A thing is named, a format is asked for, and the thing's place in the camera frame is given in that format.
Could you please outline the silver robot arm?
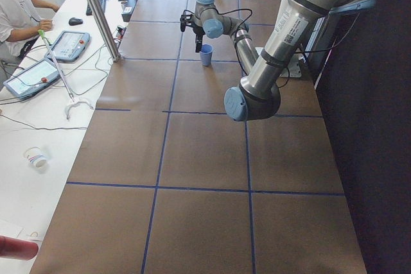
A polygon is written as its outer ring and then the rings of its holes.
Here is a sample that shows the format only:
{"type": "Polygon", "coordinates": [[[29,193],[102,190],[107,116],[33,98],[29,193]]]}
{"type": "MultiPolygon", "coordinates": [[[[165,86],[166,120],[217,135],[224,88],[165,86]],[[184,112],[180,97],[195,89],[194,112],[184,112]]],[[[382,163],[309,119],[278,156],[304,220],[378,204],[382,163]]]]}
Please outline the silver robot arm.
{"type": "Polygon", "coordinates": [[[281,96],[276,80],[287,68],[305,34],[327,15],[352,14],[372,8],[376,0],[283,0],[274,30],[261,51],[257,51],[245,21],[220,13],[214,0],[196,0],[195,11],[180,16],[180,29],[193,28],[196,51],[202,37],[228,35],[233,41],[246,75],[224,96],[226,114],[235,121],[272,117],[281,96]]]}

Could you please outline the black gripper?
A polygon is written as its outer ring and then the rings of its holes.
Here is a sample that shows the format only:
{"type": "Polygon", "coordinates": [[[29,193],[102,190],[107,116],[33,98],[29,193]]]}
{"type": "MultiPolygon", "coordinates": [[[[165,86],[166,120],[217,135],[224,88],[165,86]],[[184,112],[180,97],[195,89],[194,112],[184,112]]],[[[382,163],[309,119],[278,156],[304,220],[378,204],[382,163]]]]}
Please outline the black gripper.
{"type": "Polygon", "coordinates": [[[196,24],[193,25],[193,33],[195,34],[195,52],[199,53],[202,50],[202,40],[203,36],[205,35],[204,30],[201,26],[196,24]]]}

